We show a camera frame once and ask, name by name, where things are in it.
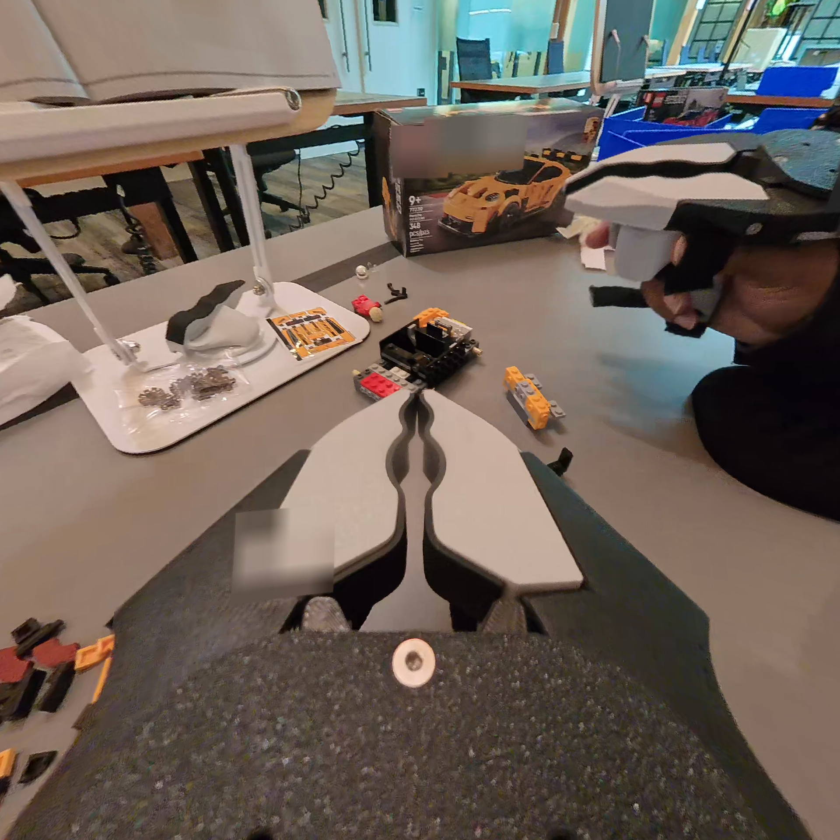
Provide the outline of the orange black sticker sheet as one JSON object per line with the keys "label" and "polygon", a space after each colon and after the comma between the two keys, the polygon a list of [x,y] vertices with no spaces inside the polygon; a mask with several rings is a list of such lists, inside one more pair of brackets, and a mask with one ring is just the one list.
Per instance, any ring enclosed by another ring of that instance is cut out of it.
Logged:
{"label": "orange black sticker sheet", "polygon": [[280,343],[300,362],[356,341],[353,334],[323,308],[268,318]]}

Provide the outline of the dark toy box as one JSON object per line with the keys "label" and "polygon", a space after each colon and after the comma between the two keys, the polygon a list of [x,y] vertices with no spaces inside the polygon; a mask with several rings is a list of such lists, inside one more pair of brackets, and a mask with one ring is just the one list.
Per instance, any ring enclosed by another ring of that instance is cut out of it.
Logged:
{"label": "dark toy box", "polygon": [[705,128],[725,113],[727,87],[647,89],[637,96],[643,120],[657,125]]}

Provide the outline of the clear bag of parts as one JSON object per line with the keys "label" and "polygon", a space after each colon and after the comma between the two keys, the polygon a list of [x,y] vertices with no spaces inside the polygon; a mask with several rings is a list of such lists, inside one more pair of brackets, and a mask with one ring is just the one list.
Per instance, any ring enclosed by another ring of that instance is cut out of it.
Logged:
{"label": "clear bag of parts", "polygon": [[184,427],[253,391],[249,378],[235,366],[191,362],[130,372],[114,386],[119,420],[132,434]]}

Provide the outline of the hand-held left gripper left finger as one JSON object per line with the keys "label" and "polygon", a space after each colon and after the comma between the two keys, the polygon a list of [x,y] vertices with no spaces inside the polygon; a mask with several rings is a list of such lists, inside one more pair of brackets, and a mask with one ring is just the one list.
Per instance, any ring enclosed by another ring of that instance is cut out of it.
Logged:
{"label": "hand-held left gripper left finger", "polygon": [[409,392],[389,395],[342,421],[308,451],[282,510],[295,548],[315,538],[335,573],[352,573],[402,538],[405,501],[397,475],[410,431]]}

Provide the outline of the grey divider panel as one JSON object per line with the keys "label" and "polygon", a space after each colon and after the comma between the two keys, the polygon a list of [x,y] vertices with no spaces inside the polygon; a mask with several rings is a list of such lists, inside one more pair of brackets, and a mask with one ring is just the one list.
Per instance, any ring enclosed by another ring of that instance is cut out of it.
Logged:
{"label": "grey divider panel", "polygon": [[655,1],[596,1],[591,93],[614,98],[641,89]]}

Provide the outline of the yellow car toy box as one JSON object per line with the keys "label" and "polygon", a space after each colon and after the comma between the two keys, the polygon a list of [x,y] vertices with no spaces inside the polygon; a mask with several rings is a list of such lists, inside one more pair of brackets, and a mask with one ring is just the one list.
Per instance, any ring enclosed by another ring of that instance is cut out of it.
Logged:
{"label": "yellow car toy box", "polygon": [[405,257],[552,235],[604,110],[566,98],[388,109],[374,117],[385,231]]}

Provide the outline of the blue plastic bin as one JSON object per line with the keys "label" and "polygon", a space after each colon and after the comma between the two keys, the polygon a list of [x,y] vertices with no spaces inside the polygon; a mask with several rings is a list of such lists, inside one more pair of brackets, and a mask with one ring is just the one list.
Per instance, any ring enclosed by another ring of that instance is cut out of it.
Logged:
{"label": "blue plastic bin", "polygon": [[825,108],[766,108],[753,119],[730,122],[725,131],[766,134],[780,130],[810,130]]}
{"label": "blue plastic bin", "polygon": [[614,113],[604,120],[598,145],[598,160],[665,142],[687,140],[701,134],[719,133],[730,123],[729,115],[711,121],[705,127],[671,125],[643,119],[644,107]]}
{"label": "blue plastic bin", "polygon": [[831,98],[838,85],[838,64],[828,66],[771,66],[762,74],[758,96]]}

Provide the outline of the black brick car chassis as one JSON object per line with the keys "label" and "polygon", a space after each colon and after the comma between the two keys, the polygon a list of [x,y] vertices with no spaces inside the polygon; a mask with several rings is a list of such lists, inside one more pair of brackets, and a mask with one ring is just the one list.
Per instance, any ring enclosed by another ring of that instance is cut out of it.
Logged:
{"label": "black brick car chassis", "polygon": [[432,390],[482,355],[472,327],[441,308],[419,312],[384,337],[379,351],[378,361],[353,373],[355,390],[375,402]]}

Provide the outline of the person's right hand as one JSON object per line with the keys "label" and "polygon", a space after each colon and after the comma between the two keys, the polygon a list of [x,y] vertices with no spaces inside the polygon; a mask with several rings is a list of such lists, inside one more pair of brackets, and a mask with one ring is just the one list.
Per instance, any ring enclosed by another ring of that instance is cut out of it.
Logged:
{"label": "person's right hand", "polygon": [[838,260],[836,238],[736,248],[714,278],[721,292],[708,328],[752,347],[781,340],[829,295]]}

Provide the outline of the wooden table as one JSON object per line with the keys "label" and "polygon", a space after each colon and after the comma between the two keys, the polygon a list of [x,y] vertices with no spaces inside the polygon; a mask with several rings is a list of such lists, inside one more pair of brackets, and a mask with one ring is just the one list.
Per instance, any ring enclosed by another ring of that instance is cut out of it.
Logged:
{"label": "wooden table", "polygon": [[380,202],[375,180],[374,115],[423,106],[425,97],[335,90],[304,91],[296,111],[279,107],[278,92],[138,101],[79,107],[35,108],[2,104],[2,182],[22,187],[72,182],[90,176],[149,169],[186,161],[220,252],[234,249],[206,163],[217,172],[227,210],[240,237],[249,240],[234,187],[220,152],[243,144],[256,157],[363,141],[369,204]]}

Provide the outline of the crumpled white paper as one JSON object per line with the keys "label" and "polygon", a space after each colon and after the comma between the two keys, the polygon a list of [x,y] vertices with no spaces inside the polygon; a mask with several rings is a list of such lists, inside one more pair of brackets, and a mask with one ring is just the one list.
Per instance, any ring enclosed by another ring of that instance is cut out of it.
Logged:
{"label": "crumpled white paper", "polygon": [[576,240],[580,247],[580,257],[583,267],[587,270],[607,271],[610,266],[613,248],[609,245],[591,248],[585,240],[589,233],[599,226],[600,222],[587,216],[574,216],[565,226],[558,226],[556,232],[567,241]]}

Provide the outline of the orange grey brick assembly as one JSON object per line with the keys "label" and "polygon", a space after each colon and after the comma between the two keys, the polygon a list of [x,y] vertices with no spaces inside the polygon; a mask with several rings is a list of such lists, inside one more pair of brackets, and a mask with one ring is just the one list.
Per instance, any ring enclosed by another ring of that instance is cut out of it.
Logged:
{"label": "orange grey brick assembly", "polygon": [[503,387],[514,411],[534,432],[541,432],[566,417],[559,404],[545,396],[540,382],[532,375],[523,374],[517,366],[505,369]]}

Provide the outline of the long background table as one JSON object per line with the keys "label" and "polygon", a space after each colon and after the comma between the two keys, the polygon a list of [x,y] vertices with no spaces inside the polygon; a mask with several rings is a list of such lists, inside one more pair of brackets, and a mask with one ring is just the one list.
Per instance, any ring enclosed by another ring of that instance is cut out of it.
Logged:
{"label": "long background table", "polygon": [[572,94],[591,85],[587,71],[530,77],[504,77],[488,80],[456,80],[449,84],[458,91],[461,102],[497,102],[515,98],[544,98],[553,94]]}

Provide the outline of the grey desk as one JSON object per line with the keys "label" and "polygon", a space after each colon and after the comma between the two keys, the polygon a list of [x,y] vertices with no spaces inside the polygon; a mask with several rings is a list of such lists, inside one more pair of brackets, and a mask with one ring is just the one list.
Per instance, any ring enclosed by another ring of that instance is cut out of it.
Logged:
{"label": "grey desk", "polygon": [[[522,449],[574,459],[573,489],[710,618],[730,709],[816,838],[838,838],[838,525],[761,497],[700,446],[685,400],[732,344],[667,334],[647,310],[593,309],[577,248],[557,238],[389,261],[380,213],[268,243],[274,277],[346,305],[359,264],[409,298],[382,333],[427,307],[471,325],[483,350],[447,383],[454,402]],[[129,457],[84,404],[2,430],[2,645],[25,619],[98,637],[142,584],[299,449],[366,406],[352,369],[377,335],[197,436]],[[534,432],[506,398],[508,366],[565,419]]]}

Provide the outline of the pile of small loose bricks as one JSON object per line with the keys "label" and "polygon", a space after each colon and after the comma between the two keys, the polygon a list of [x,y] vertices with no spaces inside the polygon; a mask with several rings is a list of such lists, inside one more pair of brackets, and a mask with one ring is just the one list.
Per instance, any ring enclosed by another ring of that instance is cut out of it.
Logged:
{"label": "pile of small loose bricks", "polygon": [[2,647],[3,802],[35,791],[91,724],[112,666],[113,625],[79,643],[65,621],[29,618]]}

